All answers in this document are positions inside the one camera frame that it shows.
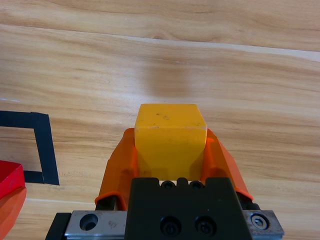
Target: wooden surface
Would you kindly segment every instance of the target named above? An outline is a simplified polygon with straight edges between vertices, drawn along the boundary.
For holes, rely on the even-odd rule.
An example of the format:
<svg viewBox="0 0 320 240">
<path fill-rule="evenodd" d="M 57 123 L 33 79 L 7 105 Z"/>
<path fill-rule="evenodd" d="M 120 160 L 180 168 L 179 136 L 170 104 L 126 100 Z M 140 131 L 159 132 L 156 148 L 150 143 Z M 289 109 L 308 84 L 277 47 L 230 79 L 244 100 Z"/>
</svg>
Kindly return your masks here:
<svg viewBox="0 0 320 240">
<path fill-rule="evenodd" d="M 142 103 L 197 104 L 284 239 L 320 238 L 318 1 L 1 3 L 0 109 L 49 114 L 60 180 L 27 184 L 7 240 L 94 209 Z M 0 127 L 0 159 L 37 170 L 32 132 Z"/>
<path fill-rule="evenodd" d="M 320 50 L 319 0 L 1 0 L 0 24 Z"/>
</svg>

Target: yellow cube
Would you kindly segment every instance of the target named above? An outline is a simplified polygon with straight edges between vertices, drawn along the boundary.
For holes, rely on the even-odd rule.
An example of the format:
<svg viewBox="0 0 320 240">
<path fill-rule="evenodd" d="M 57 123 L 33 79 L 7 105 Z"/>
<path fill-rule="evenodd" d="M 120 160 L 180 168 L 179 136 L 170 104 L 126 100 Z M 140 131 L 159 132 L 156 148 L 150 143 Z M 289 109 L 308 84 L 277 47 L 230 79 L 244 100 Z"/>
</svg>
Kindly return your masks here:
<svg viewBox="0 0 320 240">
<path fill-rule="evenodd" d="M 142 104 L 134 127 L 140 177 L 199 180 L 207 125 L 195 104 Z"/>
</svg>

